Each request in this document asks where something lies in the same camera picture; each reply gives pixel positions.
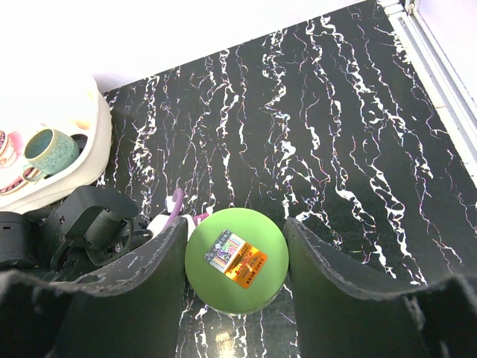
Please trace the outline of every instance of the pink cup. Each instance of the pink cup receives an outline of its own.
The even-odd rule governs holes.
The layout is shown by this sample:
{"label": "pink cup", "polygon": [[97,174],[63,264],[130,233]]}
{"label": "pink cup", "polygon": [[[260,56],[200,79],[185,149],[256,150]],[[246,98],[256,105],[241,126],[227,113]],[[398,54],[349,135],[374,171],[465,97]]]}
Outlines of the pink cup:
{"label": "pink cup", "polygon": [[11,166],[15,159],[13,140],[4,131],[0,131],[0,168]]}

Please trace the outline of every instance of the sticker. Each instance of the sticker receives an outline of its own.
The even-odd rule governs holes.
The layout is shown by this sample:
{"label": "sticker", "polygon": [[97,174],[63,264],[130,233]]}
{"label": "sticker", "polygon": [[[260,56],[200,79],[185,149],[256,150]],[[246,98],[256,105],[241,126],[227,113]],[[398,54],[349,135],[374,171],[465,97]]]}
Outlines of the sticker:
{"label": "sticker", "polygon": [[267,261],[267,255],[234,233],[224,230],[204,259],[247,289]]}

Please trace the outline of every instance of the purple handle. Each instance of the purple handle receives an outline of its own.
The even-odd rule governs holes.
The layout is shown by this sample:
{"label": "purple handle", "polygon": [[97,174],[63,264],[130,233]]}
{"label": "purple handle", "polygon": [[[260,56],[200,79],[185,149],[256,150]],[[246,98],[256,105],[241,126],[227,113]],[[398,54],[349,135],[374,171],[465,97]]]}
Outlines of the purple handle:
{"label": "purple handle", "polygon": [[180,211],[182,210],[182,204],[184,202],[185,195],[185,192],[181,188],[174,190],[174,194],[172,194],[172,201],[175,203],[174,209],[172,210],[169,219],[167,219],[165,222],[164,228],[168,227],[168,225],[171,224],[172,221],[179,215]]}

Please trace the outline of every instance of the mug handle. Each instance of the mug handle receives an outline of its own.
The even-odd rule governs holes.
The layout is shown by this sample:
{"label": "mug handle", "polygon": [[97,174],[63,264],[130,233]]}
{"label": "mug handle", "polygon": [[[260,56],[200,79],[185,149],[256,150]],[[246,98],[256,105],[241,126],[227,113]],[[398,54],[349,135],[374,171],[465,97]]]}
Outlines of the mug handle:
{"label": "mug handle", "polygon": [[27,177],[25,177],[25,172],[26,172],[27,170],[31,169],[31,168],[34,168],[34,166],[26,165],[26,166],[23,167],[23,169],[22,169],[22,179],[23,179],[23,180],[25,180],[25,181],[27,181],[27,182],[29,182],[29,183],[35,183],[35,182],[37,182],[38,180],[43,179],[43,178],[46,176],[45,173],[42,173],[42,172],[40,171],[39,174],[35,175],[35,176],[32,177],[32,178],[27,178]]}

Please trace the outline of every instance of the green mug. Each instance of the green mug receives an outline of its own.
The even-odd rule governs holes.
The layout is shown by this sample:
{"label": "green mug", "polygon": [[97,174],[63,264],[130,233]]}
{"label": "green mug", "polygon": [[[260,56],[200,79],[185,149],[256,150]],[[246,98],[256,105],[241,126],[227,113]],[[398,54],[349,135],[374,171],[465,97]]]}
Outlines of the green mug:
{"label": "green mug", "polygon": [[[79,157],[80,149],[70,136],[56,129],[46,128],[28,140],[23,155],[29,164],[23,168],[22,178],[34,182],[68,168]],[[32,178],[25,177],[30,168],[39,169],[39,174]]]}

